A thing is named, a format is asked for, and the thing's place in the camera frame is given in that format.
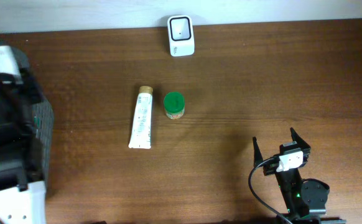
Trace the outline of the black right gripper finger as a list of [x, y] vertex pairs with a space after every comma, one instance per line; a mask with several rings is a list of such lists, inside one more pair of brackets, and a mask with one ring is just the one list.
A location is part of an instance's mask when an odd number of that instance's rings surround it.
[[262, 158], [262, 154], [261, 154], [260, 148], [258, 146], [258, 142], [257, 142], [256, 137], [253, 137], [253, 150], [254, 150], [254, 163], [253, 163], [253, 166], [257, 167], [264, 160]]
[[294, 128], [290, 128], [290, 134], [292, 140], [295, 141], [301, 149], [310, 149], [310, 145], [307, 144], [295, 131]]

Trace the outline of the white tube tan cap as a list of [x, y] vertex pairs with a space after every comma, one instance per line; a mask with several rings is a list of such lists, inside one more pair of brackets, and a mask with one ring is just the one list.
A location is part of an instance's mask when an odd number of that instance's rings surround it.
[[150, 86], [139, 88], [128, 144], [131, 149], [151, 148], [152, 94], [153, 88]]

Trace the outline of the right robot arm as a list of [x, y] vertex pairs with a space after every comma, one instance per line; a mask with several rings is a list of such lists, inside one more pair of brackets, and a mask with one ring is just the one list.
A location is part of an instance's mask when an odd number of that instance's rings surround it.
[[[291, 142], [279, 146], [280, 153], [264, 159], [253, 137], [254, 163], [249, 173], [248, 185], [253, 196], [276, 214], [274, 223], [346, 223], [341, 218], [323, 218], [330, 186], [321, 180], [301, 178], [299, 169], [308, 162], [311, 147], [290, 128]], [[280, 188], [287, 213], [280, 213], [261, 199], [253, 189], [253, 174], [262, 168], [265, 176], [274, 175]]]

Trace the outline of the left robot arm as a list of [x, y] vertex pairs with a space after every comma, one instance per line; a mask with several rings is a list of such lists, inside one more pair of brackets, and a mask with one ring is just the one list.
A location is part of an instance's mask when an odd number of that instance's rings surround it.
[[24, 52], [0, 41], [0, 223], [45, 223], [44, 145], [36, 105], [45, 100]]

